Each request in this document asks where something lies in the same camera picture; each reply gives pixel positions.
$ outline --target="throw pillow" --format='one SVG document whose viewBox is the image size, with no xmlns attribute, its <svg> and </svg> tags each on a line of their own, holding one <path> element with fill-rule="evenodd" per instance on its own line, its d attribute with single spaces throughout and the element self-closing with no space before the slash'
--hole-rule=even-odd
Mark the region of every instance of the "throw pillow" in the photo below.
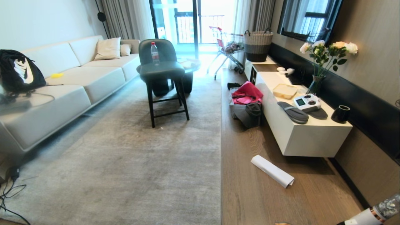
<svg viewBox="0 0 400 225">
<path fill-rule="evenodd" d="M 130 44 L 122 44 L 121 56 L 129 56 L 129 55 L 130 55 Z"/>
<path fill-rule="evenodd" d="M 99 40 L 94 60 L 121 58 L 121 38 Z"/>
</svg>

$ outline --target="area rug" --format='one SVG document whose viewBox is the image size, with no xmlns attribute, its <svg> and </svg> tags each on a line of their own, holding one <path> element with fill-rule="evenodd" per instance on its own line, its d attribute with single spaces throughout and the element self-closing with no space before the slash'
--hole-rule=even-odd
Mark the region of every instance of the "area rug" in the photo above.
<svg viewBox="0 0 400 225">
<path fill-rule="evenodd" d="M 16 182 L 27 187 L 7 208 L 38 225 L 220 224 L 220 89 L 195 76 L 190 121 L 179 113 L 152 128 L 146 86 L 135 78 L 27 155 Z M 179 103 L 154 106 L 160 114 Z"/>
</svg>

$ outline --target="bar stool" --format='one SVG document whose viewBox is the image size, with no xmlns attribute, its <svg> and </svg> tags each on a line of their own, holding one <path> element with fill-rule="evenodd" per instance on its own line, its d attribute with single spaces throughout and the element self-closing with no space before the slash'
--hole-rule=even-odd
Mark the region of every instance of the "bar stool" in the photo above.
<svg viewBox="0 0 400 225">
<path fill-rule="evenodd" d="M 160 63 L 154 64 L 150 52 L 151 43 L 155 42 L 158 55 L 160 58 Z M 188 107 L 186 105 L 184 87 L 183 87 L 183 77 L 185 76 L 185 69 L 181 64 L 177 62 L 176 53 L 172 43 L 165 39 L 147 39 L 139 44 L 139 58 L 140 58 L 140 68 L 138 71 L 142 81 L 146 83 L 147 86 L 147 96 L 149 100 L 150 117 L 152 127 L 155 127 L 154 118 L 172 115 L 175 113 L 186 113 L 186 118 L 189 120 Z M 171 79 L 175 84 L 175 89 L 177 93 L 176 98 L 168 98 L 153 101 L 153 83 L 160 80 Z M 153 103 L 164 102 L 169 100 L 178 100 L 179 105 L 184 106 L 184 110 L 176 112 L 168 112 L 160 115 L 154 115 Z"/>
</svg>

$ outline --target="white rose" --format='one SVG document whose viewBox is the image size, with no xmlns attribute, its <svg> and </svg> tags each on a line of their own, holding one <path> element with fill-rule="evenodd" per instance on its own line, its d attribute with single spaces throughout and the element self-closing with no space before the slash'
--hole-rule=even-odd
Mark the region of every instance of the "white rose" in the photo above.
<svg viewBox="0 0 400 225">
<path fill-rule="evenodd" d="M 357 54 L 358 47 L 357 47 L 356 44 L 350 42 L 349 44 L 345 44 L 344 46 L 346 47 L 346 50 L 347 50 L 350 54 Z"/>
<path fill-rule="evenodd" d="M 333 43 L 333 47 L 335 48 L 343 48 L 345 47 L 346 43 L 344 43 L 343 41 L 337 41 L 335 43 Z"/>
<path fill-rule="evenodd" d="M 318 41 L 314 42 L 314 44 L 312 45 L 312 47 L 316 47 L 316 46 L 322 47 L 322 46 L 324 46 L 324 45 L 325 45 L 325 41 L 324 41 L 324 40 L 318 40 Z"/>
<path fill-rule="evenodd" d="M 306 51 L 310 48 L 310 44 L 308 42 L 304 43 L 303 46 L 301 46 L 300 51 L 302 54 L 305 54 Z"/>
</svg>

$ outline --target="sofa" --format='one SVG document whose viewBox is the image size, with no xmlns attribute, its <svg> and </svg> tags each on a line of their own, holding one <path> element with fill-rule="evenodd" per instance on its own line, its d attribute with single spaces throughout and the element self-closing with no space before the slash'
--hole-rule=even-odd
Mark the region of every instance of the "sofa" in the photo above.
<svg viewBox="0 0 400 225">
<path fill-rule="evenodd" d="M 27 98 L 32 107 L 22 112 L 0 113 L 0 153 L 21 155 L 81 114 L 116 92 L 138 75 L 138 40 L 129 56 L 94 60 L 98 40 L 91 36 L 22 51 L 34 61 L 47 81 Z M 54 73 L 63 73 L 52 78 Z"/>
</svg>

